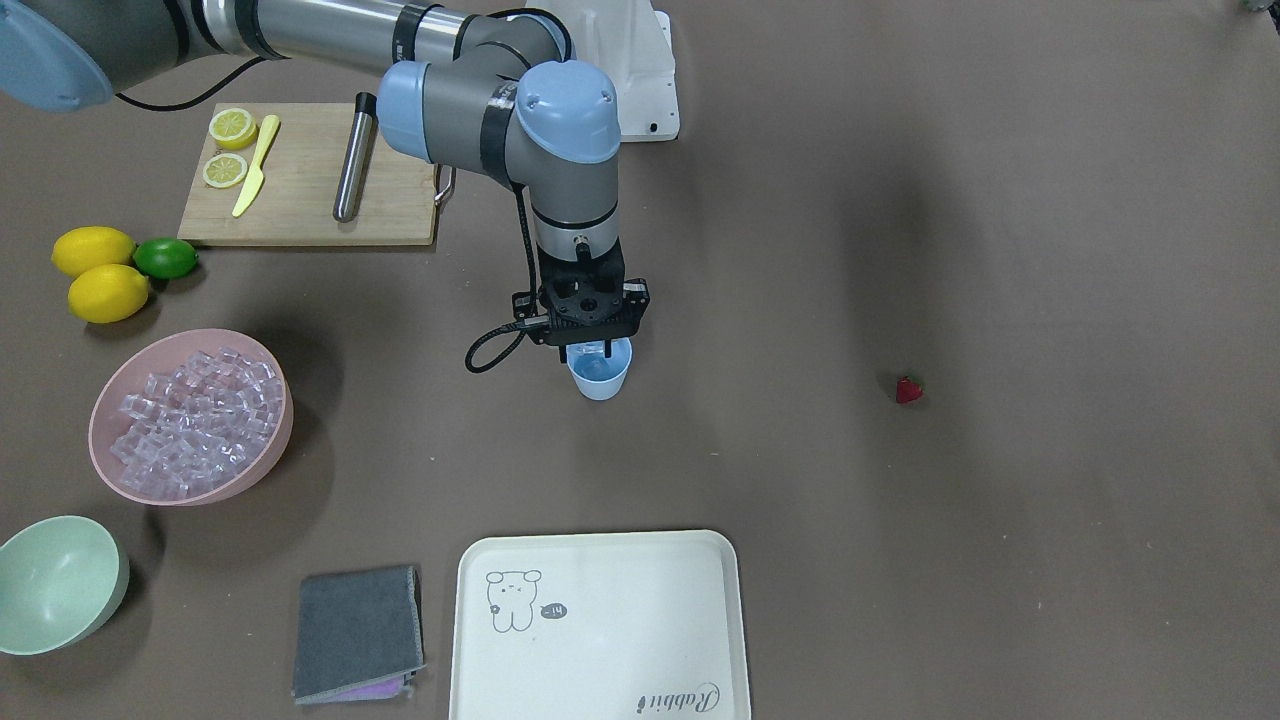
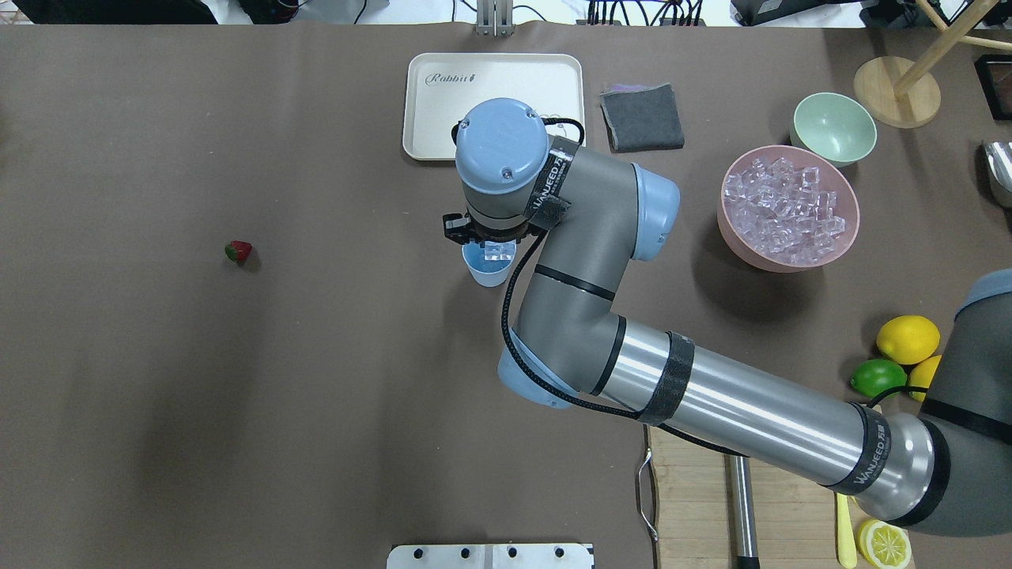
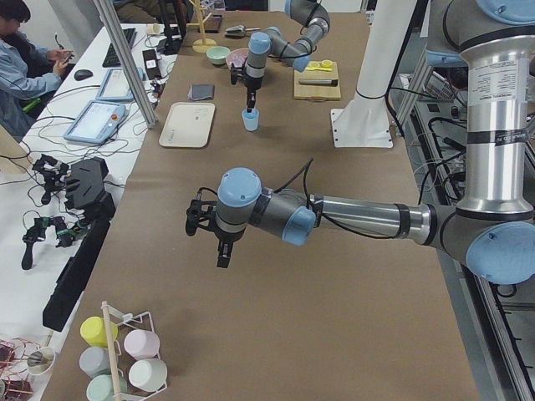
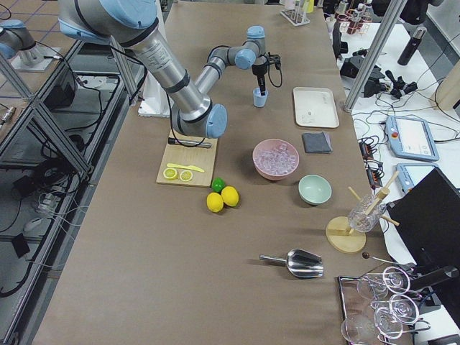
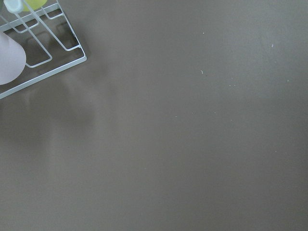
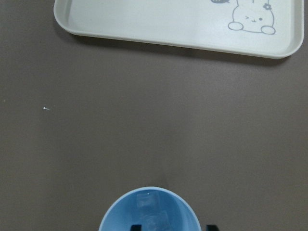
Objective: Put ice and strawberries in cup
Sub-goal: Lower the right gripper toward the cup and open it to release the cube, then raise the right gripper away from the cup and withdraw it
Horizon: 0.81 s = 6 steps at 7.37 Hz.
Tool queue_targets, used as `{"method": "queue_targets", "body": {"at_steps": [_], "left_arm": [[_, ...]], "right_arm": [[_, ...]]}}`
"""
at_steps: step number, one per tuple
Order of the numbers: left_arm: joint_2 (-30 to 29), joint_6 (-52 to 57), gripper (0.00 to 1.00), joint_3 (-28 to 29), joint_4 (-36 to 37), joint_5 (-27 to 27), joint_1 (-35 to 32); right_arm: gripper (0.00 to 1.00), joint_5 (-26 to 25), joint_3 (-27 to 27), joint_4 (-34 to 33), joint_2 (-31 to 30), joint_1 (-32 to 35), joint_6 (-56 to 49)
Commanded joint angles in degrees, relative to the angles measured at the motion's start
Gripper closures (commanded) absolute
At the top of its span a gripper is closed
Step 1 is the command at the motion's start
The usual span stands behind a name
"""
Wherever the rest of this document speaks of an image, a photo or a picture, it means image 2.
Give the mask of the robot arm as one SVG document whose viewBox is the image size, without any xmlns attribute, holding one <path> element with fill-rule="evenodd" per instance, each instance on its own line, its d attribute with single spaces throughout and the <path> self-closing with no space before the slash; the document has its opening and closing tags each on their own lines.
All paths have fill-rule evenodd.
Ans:
<svg viewBox="0 0 1012 569">
<path fill-rule="evenodd" d="M 672 180 L 557 136 L 529 104 L 480 102 L 451 128 L 460 243 L 536 238 L 505 310 L 503 378 L 766 462 L 913 532 L 1010 532 L 1010 270 L 984 274 L 915 412 L 878 412 L 722 356 L 617 309 L 630 263 L 664 247 Z"/>
</svg>

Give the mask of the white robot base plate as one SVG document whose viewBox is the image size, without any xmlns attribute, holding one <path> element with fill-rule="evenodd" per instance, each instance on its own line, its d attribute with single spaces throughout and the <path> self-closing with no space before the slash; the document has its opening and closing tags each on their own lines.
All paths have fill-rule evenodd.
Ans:
<svg viewBox="0 0 1012 569">
<path fill-rule="evenodd" d="M 579 543 L 402 545 L 387 568 L 595 568 L 592 546 Z"/>
</svg>

